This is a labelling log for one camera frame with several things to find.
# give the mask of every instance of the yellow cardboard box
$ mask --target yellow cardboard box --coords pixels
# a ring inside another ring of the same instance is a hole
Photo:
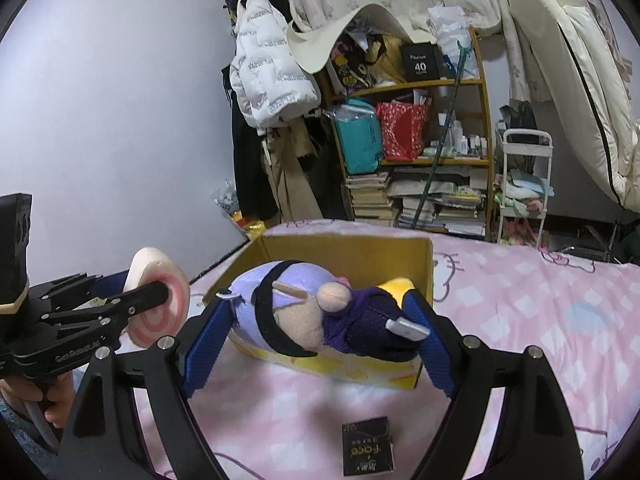
[[[433,248],[428,238],[384,238],[339,234],[266,235],[254,240],[222,274],[205,297],[210,301],[220,288],[261,264],[276,260],[301,260],[345,276],[354,288],[365,288],[394,278],[408,278],[424,297],[433,299]],[[294,358],[256,348],[234,330],[229,339],[241,352],[258,359],[316,375],[357,383],[412,389],[422,363],[390,363],[342,354],[325,347],[316,357]]]

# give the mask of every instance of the blue gripper pad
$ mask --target blue gripper pad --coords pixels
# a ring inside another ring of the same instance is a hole
[[[234,322],[231,301],[218,298],[214,298],[213,301],[219,301],[218,307],[209,317],[184,360],[182,392],[188,399],[207,383]]]
[[[444,391],[449,399],[452,399],[458,387],[451,373],[451,357],[442,339],[422,311],[420,304],[410,292],[405,293],[404,298],[402,298],[402,312],[411,321],[427,327],[431,332],[427,338],[420,341],[418,354],[420,354],[422,363],[433,385],[437,389]]]
[[[108,298],[116,294],[122,294],[124,282],[127,281],[129,270],[123,270],[111,276],[104,276],[92,285],[90,291],[94,298]]]

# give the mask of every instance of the pink bed sheet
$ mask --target pink bed sheet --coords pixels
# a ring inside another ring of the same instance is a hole
[[[475,334],[492,348],[543,348],[574,420],[585,478],[610,456],[640,408],[638,267],[354,222],[283,224],[270,234],[317,232],[429,236],[436,311],[450,317],[461,333]],[[232,259],[192,286],[195,299]],[[200,310],[194,302],[190,314]],[[484,468],[500,401],[496,392],[467,477]],[[146,395],[138,395],[138,405],[154,465],[171,478]],[[341,383],[249,358],[229,342],[207,386],[191,400],[211,449],[265,480],[343,478],[341,424],[382,415],[390,419],[397,463],[386,478],[407,479],[447,405],[426,373],[408,392]],[[225,458],[220,462],[231,480],[255,478]]]

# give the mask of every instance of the plastic bag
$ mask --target plastic bag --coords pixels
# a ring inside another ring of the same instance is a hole
[[[404,41],[388,34],[369,38],[369,49],[366,60],[371,62],[369,73],[376,80],[376,84],[406,83],[400,46]]]
[[[465,13],[459,6],[431,7],[429,9],[438,46],[442,50],[445,62],[453,73],[457,73],[460,50],[462,46],[471,45],[471,34],[466,24]],[[475,51],[471,51],[466,58],[464,78],[479,78],[478,60]]]
[[[425,105],[392,101],[378,103],[382,144],[387,160],[414,160],[422,154],[422,131],[428,117]]]
[[[211,196],[213,201],[226,212],[228,218],[233,221],[234,225],[240,231],[247,234],[251,240],[255,240],[266,231],[264,222],[242,217],[238,203],[238,194],[236,193],[236,184],[225,180],[225,186],[214,191]]]
[[[358,106],[339,105],[324,110],[324,114],[341,123],[348,123],[350,121],[371,117],[372,115],[374,116],[376,113],[373,110],[367,110],[366,108],[360,108]]]

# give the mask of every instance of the mattress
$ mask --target mattress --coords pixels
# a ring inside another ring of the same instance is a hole
[[[511,0],[576,157],[612,200],[640,211],[632,109],[586,0]]]
[[[431,238],[434,309],[492,348],[543,348],[574,420],[585,478],[611,455],[640,408],[638,267],[356,222],[297,222],[268,234],[322,232]],[[233,259],[192,286],[190,315],[201,312],[198,300]],[[125,341],[121,351],[131,348]],[[172,478],[146,394],[136,399],[156,470]],[[448,402],[426,373],[411,391],[341,383],[250,358],[227,342],[190,406],[231,480],[341,479],[340,425],[382,415],[390,419],[397,464],[386,478],[406,480]],[[484,468],[500,402],[496,391],[467,477]]]

